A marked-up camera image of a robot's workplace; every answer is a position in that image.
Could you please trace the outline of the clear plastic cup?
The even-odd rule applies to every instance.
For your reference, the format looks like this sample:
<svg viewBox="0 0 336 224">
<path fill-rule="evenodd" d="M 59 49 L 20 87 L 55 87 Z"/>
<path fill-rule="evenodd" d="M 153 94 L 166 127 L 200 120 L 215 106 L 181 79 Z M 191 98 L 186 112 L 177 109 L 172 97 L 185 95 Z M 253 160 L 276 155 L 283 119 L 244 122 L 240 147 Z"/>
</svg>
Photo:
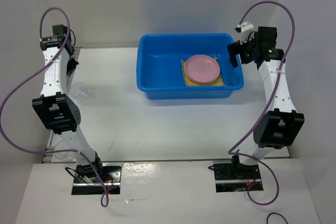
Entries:
<svg viewBox="0 0 336 224">
<path fill-rule="evenodd" d="M 91 102 L 92 97 L 87 86 L 83 83 L 75 83 L 70 87 L 69 96 L 81 104 L 88 104 Z"/>
<path fill-rule="evenodd" d="M 62 162 L 66 162 L 66 163 L 73 163 L 76 161 L 75 156 L 72 152 L 65 152 L 65 150 L 68 150 L 69 147 L 66 144 L 65 141 L 60 141 L 59 143 L 57 143 L 55 145 L 54 151 L 60 151 L 57 153 L 53 153 L 53 156 Z"/>
</svg>

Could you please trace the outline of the bamboo woven mat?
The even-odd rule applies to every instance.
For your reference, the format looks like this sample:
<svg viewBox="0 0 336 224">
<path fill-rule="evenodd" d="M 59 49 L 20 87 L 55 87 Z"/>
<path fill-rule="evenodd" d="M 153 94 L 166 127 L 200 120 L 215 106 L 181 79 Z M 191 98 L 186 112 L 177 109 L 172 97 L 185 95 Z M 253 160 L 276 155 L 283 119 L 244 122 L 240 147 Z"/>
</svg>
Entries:
<svg viewBox="0 0 336 224">
<path fill-rule="evenodd" d="M 188 87 L 225 86 L 217 57 L 193 55 L 181 60 L 184 83 Z"/>
</svg>

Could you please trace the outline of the pink plastic plate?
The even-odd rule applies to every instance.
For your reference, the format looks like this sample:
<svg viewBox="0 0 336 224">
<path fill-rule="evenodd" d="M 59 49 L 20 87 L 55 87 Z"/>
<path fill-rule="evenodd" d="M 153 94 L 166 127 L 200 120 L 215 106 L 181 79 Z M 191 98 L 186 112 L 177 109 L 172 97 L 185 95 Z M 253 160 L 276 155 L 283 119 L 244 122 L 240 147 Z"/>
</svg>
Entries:
<svg viewBox="0 0 336 224">
<path fill-rule="evenodd" d="M 219 77 L 221 69 L 216 58 L 194 55 L 185 61 L 186 74 L 194 81 L 208 83 Z"/>
</svg>

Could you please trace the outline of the beige bear plate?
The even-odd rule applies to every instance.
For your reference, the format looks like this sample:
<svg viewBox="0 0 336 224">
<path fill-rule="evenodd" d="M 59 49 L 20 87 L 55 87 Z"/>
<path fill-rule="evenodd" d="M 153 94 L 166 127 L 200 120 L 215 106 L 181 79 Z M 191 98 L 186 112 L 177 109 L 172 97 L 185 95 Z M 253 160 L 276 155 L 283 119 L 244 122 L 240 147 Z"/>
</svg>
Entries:
<svg viewBox="0 0 336 224">
<path fill-rule="evenodd" d="M 214 81 L 212 82 L 208 82 L 208 83 L 201 83 L 201 82 L 196 82 L 194 80 L 192 80 L 187 74 L 186 74 L 186 70 L 185 70 L 185 61 L 181 61 L 182 64 L 182 73 L 183 73 L 183 78 L 184 78 L 184 83 L 186 86 L 191 87 L 191 86 L 214 86 L 214 83 L 217 82 L 216 78 Z"/>
</svg>

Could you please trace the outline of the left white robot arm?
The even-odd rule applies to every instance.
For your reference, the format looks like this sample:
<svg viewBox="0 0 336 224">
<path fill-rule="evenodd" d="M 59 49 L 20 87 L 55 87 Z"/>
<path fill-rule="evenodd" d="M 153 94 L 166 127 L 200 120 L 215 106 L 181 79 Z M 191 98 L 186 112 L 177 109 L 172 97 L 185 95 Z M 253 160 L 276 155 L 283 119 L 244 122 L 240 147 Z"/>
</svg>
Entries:
<svg viewBox="0 0 336 224">
<path fill-rule="evenodd" d="M 64 25 L 52 30 L 53 35 L 40 42 L 47 69 L 40 96 L 32 100 L 32 106 L 43 125 L 75 150 L 77 175 L 98 182 L 104 177 L 101 159 L 88 144 L 80 128 L 80 110 L 68 95 L 67 81 L 78 65 L 71 40 L 65 40 L 71 31 Z"/>
</svg>

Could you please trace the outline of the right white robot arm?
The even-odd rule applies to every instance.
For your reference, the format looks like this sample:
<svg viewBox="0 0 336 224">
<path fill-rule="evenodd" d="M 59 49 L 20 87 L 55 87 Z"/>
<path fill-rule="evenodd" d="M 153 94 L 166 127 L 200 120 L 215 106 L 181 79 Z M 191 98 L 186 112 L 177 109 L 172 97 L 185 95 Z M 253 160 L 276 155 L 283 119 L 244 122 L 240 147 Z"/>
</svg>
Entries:
<svg viewBox="0 0 336 224">
<path fill-rule="evenodd" d="M 270 104 L 252 131 L 253 143 L 243 155 L 234 155 L 228 169 L 235 179 L 248 178 L 257 163 L 274 150 L 292 145 L 304 124 L 304 115 L 298 113 L 289 94 L 284 51 L 276 48 L 277 29 L 249 23 L 237 25 L 240 40 L 228 45 L 229 61 L 234 68 L 238 63 L 254 62 L 259 71 Z"/>
</svg>

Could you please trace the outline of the blue plastic bin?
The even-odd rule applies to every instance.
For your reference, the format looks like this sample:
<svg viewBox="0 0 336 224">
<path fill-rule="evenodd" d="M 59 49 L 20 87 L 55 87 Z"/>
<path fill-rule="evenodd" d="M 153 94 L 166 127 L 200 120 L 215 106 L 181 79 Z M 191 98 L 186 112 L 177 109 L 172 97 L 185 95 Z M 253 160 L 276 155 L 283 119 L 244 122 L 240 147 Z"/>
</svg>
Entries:
<svg viewBox="0 0 336 224">
<path fill-rule="evenodd" d="M 241 66 L 229 62 L 229 34 L 147 34 L 138 47 L 137 86 L 150 100 L 227 98 L 244 85 Z M 187 86 L 182 63 L 194 55 L 218 62 L 222 86 Z"/>
</svg>

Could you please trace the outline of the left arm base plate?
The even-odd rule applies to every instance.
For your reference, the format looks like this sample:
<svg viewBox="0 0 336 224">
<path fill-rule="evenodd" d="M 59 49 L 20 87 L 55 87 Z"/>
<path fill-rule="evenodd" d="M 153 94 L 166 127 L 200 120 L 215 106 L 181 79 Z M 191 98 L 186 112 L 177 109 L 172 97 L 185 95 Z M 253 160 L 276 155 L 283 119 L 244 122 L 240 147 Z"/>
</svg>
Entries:
<svg viewBox="0 0 336 224">
<path fill-rule="evenodd" d="M 102 181 L 109 195 L 118 195 L 121 184 L 121 163 L 103 163 Z M 78 195 L 102 195 L 104 193 L 101 183 L 97 179 L 91 180 L 87 176 L 80 176 L 70 167 L 66 171 L 73 178 L 71 194 Z"/>
</svg>

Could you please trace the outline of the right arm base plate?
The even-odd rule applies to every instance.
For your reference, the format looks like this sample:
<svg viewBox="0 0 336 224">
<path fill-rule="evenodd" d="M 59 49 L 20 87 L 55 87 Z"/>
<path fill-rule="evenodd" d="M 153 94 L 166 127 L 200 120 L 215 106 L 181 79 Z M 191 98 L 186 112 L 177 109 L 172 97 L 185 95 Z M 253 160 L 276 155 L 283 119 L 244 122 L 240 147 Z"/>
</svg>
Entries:
<svg viewBox="0 0 336 224">
<path fill-rule="evenodd" d="M 208 167 L 214 173 L 217 193 L 262 191 L 263 185 L 258 165 L 243 165 L 237 157 L 230 161 L 214 162 Z"/>
</svg>

